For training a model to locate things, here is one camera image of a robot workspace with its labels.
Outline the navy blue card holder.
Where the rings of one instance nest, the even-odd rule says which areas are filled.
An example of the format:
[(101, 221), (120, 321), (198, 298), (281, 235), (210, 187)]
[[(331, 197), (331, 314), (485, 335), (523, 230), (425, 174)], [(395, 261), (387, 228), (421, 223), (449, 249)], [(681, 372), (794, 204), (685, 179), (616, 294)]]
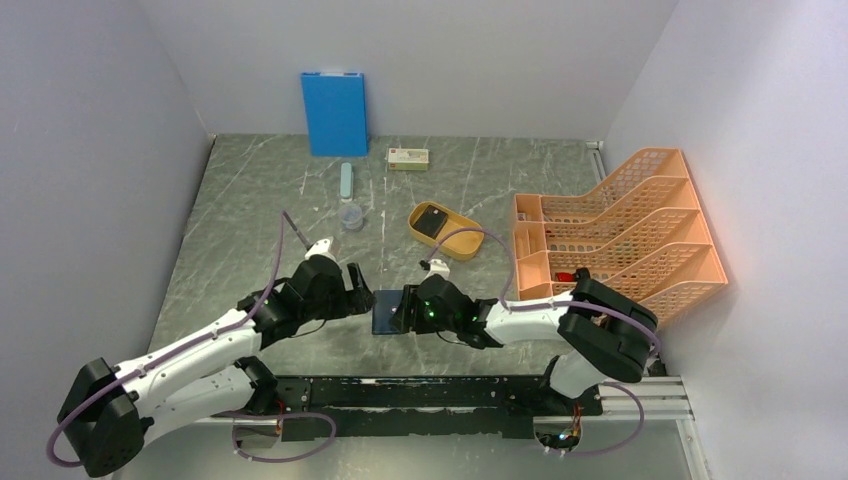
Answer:
[(374, 304), (371, 310), (372, 325), (371, 333), (375, 336), (402, 335), (400, 330), (392, 323), (397, 308), (400, 306), (403, 296), (402, 290), (376, 290), (374, 292)]

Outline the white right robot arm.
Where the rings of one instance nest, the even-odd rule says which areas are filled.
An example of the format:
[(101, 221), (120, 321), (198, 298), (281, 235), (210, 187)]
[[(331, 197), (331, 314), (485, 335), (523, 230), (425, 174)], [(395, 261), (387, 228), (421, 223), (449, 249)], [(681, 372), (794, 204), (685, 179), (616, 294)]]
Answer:
[(441, 274), (404, 288), (389, 321), (400, 333), (453, 333), (475, 349), (525, 341), (563, 341), (570, 352), (554, 357), (539, 391), (542, 406), (562, 414), (586, 390), (614, 379), (640, 382), (661, 342), (658, 318), (646, 307), (581, 269), (574, 288), (546, 299), (474, 300)]

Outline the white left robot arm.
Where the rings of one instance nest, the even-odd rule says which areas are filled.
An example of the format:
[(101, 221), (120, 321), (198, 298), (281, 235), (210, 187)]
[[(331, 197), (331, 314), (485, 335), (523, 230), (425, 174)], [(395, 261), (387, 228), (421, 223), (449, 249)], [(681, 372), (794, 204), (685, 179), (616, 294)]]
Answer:
[(119, 364), (103, 358), (85, 364), (60, 407), (48, 457), (98, 478), (198, 419), (283, 413), (278, 381), (258, 353), (306, 323), (365, 314), (373, 305), (358, 264), (341, 268), (326, 255), (312, 255), (292, 276), (272, 278), (181, 340)]

